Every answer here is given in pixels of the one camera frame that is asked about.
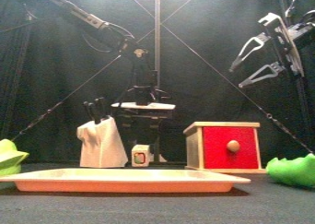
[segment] white object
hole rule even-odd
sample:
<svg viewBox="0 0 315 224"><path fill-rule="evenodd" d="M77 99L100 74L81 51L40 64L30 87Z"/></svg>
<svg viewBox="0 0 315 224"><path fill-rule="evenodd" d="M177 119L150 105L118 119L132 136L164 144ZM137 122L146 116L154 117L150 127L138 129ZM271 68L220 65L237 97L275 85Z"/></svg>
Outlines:
<svg viewBox="0 0 315 224"><path fill-rule="evenodd" d="M148 169L57 169L0 177L28 192L204 193L228 192L250 180L209 172Z"/></svg>
<svg viewBox="0 0 315 224"><path fill-rule="evenodd" d="M148 167L149 166L149 146L134 145L132 149L132 166Z"/></svg>
<svg viewBox="0 0 315 224"><path fill-rule="evenodd" d="M124 167L128 158L112 117L98 124L90 121L81 125L76 135L82 141L80 167Z"/></svg>

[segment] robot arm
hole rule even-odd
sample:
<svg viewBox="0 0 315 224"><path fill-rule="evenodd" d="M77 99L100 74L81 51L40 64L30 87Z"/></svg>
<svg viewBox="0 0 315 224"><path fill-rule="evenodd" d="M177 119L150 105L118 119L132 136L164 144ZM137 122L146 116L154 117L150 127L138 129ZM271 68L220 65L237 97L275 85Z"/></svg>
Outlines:
<svg viewBox="0 0 315 224"><path fill-rule="evenodd" d="M98 42L104 43L118 55L126 57L133 63L134 74L134 102L137 105L148 105L157 101L154 90L157 85L156 71L148 66L148 51L138 47L133 36L117 25L102 21L88 14L68 0L49 0L60 9L64 18Z"/></svg>

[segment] drawer knob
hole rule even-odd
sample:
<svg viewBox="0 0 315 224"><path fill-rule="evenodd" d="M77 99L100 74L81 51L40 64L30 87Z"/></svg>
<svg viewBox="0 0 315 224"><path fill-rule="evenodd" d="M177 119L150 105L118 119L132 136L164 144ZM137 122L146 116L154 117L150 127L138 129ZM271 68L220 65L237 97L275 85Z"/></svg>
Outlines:
<svg viewBox="0 0 315 224"><path fill-rule="evenodd" d="M236 153L240 150L240 147L240 143L236 140L228 142L226 148L229 152Z"/></svg>

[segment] red drawer front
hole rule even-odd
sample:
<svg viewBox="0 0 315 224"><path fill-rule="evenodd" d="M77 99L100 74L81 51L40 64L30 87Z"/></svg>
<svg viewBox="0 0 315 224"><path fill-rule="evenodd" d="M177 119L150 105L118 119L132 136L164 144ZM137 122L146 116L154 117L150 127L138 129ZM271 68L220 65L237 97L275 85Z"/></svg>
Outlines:
<svg viewBox="0 0 315 224"><path fill-rule="evenodd" d="M240 144L232 153L226 149L230 140ZM254 129L249 127L202 127L204 168L257 169Z"/></svg>

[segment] wooden box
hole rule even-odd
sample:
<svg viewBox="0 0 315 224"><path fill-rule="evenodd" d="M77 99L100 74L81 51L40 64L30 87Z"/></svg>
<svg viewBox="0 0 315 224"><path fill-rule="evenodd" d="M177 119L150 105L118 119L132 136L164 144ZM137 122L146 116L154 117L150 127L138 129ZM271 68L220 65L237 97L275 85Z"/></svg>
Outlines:
<svg viewBox="0 0 315 224"><path fill-rule="evenodd" d="M246 172L260 170L258 123L194 122L185 134L186 168Z"/></svg>

